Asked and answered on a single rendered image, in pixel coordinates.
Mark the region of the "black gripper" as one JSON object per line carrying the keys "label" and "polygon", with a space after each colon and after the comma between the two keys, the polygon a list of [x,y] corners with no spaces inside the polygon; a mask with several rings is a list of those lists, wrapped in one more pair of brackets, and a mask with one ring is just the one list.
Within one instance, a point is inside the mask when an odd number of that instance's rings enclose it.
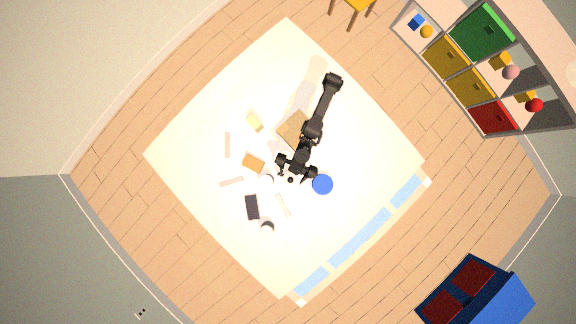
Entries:
{"label": "black gripper", "polygon": [[[274,163],[276,163],[277,166],[280,167],[280,177],[282,176],[285,163],[287,163],[287,164],[289,164],[289,165],[291,164],[291,163],[290,163],[291,160],[287,159],[286,157],[287,157],[287,155],[282,154],[282,153],[278,153],[277,156],[276,156],[276,159],[275,159],[275,161],[274,161]],[[310,165],[310,166],[308,167],[306,173],[304,174],[303,178],[301,179],[300,185],[301,185],[306,179],[308,179],[308,178],[310,178],[310,179],[312,179],[312,178],[316,179],[317,175],[318,175],[318,167],[313,166],[313,165]]]}

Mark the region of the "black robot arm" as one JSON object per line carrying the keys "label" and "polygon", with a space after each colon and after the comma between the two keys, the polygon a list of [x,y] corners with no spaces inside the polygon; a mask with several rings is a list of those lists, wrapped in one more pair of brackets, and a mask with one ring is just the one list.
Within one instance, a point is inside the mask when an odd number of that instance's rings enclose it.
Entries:
{"label": "black robot arm", "polygon": [[[308,169],[306,167],[306,162],[309,161],[312,147],[317,147],[320,144],[321,139],[323,137],[323,118],[329,105],[331,103],[331,99],[336,92],[339,92],[344,80],[342,80],[342,76],[335,74],[335,73],[327,73],[323,78],[321,84],[323,85],[324,92],[322,93],[318,104],[314,109],[314,113],[312,118],[308,121],[304,121],[301,133],[299,135],[299,143],[296,148],[294,157],[291,160],[291,164],[288,168],[288,171],[295,174],[295,175],[304,175]],[[301,134],[304,136],[301,137]],[[317,140],[314,141],[314,140]],[[313,140],[314,139],[314,140]]]}

